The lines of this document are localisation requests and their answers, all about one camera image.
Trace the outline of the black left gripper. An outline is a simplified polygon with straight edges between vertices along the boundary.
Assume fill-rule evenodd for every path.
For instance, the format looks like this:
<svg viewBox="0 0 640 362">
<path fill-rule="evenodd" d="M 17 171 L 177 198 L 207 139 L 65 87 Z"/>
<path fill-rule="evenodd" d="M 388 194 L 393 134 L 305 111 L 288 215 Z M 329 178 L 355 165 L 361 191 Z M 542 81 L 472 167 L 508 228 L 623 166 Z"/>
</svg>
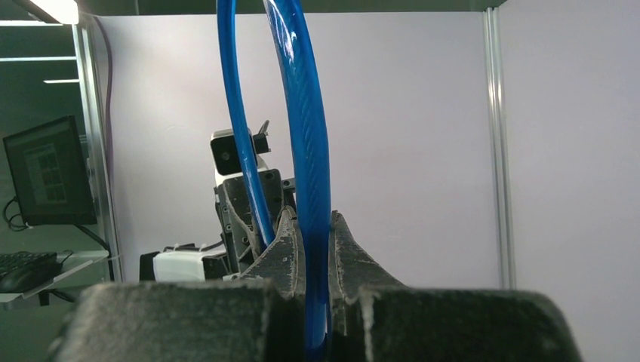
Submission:
<svg viewBox="0 0 640 362">
<path fill-rule="evenodd" d="M 262 170 L 259 176 L 272 226 L 276 226 L 282 208 L 296 207 L 295 180 L 281 178 L 276 169 Z M 263 253 L 266 245 L 254 220 L 243 176 L 225 178 L 216 186 L 214 194 L 229 270 L 244 272 Z"/>
</svg>

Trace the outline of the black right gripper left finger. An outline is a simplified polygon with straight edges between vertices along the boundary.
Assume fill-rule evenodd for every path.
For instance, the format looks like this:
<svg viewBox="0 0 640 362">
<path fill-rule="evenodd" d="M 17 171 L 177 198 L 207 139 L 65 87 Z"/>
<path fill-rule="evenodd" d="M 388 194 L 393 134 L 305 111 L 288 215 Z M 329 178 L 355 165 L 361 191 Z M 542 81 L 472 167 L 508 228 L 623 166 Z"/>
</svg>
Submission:
<svg viewBox="0 0 640 362">
<path fill-rule="evenodd" d="M 52 361 L 302 361 L 304 257 L 296 215 L 232 281 L 103 283 L 86 289 Z"/>
</svg>

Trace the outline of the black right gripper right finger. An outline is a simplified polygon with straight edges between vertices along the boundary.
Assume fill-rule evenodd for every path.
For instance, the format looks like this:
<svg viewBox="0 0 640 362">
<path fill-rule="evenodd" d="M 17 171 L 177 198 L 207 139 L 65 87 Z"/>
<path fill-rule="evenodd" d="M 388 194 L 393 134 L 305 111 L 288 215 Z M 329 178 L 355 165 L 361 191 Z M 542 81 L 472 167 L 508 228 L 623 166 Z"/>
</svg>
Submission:
<svg viewBox="0 0 640 362">
<path fill-rule="evenodd" d="M 564 315 L 540 293 L 404 285 L 333 212 L 332 361 L 579 361 Z"/>
</svg>

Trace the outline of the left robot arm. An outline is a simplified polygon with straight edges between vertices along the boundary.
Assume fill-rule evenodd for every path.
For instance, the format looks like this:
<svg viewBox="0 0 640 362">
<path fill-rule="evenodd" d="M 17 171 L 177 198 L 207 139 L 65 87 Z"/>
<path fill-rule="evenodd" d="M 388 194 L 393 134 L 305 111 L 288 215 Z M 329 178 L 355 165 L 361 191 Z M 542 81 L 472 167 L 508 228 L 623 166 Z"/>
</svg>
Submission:
<svg viewBox="0 0 640 362">
<path fill-rule="evenodd" d="M 140 256 L 140 281 L 206 281 L 237 278 L 266 249 L 255 226 L 243 176 L 224 176 L 214 189 L 222 232 L 214 244 L 173 244 Z"/>
</svg>

